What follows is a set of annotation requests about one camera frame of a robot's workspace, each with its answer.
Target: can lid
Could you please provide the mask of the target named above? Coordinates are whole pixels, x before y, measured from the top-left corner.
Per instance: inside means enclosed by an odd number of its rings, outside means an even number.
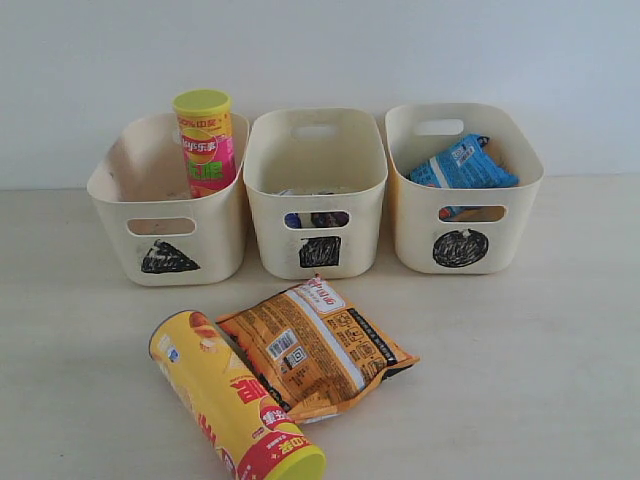
[[[231,97],[220,90],[190,90],[173,99],[173,109],[179,115],[215,115],[231,109]]]
[[[327,459],[315,445],[309,445],[284,458],[266,480],[321,480]]]

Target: black circle drawing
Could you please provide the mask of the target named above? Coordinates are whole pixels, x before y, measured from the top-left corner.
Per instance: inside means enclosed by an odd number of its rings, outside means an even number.
[[[476,230],[453,230],[441,235],[433,244],[433,259],[447,268],[461,268],[476,263],[487,254],[489,239]]]

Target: white plastic basket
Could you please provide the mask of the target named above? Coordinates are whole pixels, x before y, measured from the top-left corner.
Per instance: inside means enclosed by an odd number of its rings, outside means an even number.
[[[387,162],[375,119],[346,108],[279,110],[254,123],[244,168],[265,268],[285,279],[360,275],[375,260]],[[280,192],[293,189],[294,196]],[[312,195],[322,191],[333,195]],[[288,213],[346,212],[342,227],[292,229]],[[334,254],[311,263],[316,245]]]
[[[458,121],[458,131],[449,130],[452,121]],[[544,173],[540,160],[511,118],[498,108],[479,104],[405,105],[387,113],[385,127],[398,258],[409,268],[424,273],[484,274],[506,268],[516,253]],[[443,128],[451,134],[443,134]],[[405,178],[415,167],[468,133],[491,138],[490,145],[500,152],[503,166],[519,177],[518,186],[441,189]],[[443,222],[438,212],[446,206],[504,207],[500,211],[505,213],[498,221]],[[470,256],[463,259],[466,254],[461,252],[467,251]],[[448,261],[451,255],[458,257]]]
[[[174,114],[142,118],[122,132],[87,191],[132,281],[214,283],[240,267],[248,223],[241,178],[248,135],[249,122],[234,114],[236,179],[220,192],[190,199]]]

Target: black triangle drawing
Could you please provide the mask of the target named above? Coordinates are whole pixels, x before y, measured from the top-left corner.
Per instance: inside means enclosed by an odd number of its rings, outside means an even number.
[[[143,273],[170,273],[199,270],[200,265],[173,245],[156,240],[142,259]]]

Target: orange snack bag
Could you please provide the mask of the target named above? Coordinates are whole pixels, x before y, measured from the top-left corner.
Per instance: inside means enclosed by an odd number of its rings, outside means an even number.
[[[296,423],[348,410],[419,361],[320,277],[217,324]]]

